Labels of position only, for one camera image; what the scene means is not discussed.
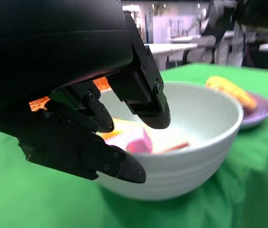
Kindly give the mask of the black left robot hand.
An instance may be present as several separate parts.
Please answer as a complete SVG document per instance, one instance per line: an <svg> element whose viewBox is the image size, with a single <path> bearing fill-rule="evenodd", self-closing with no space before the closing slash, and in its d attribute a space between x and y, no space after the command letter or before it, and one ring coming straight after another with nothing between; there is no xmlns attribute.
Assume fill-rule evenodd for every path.
<svg viewBox="0 0 268 228"><path fill-rule="evenodd" d="M142 165L98 135L114 129L99 77L146 125L170 125L156 62L119 0L0 0L0 132L29 162L144 183Z"/></svg>

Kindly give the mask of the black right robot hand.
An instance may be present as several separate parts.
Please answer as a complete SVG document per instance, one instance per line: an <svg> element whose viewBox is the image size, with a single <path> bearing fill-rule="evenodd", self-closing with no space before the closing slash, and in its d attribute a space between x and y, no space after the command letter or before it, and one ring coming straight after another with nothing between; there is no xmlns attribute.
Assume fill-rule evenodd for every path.
<svg viewBox="0 0 268 228"><path fill-rule="evenodd" d="M233 18L246 26L268 28L268 0L238 0Z"/></svg>

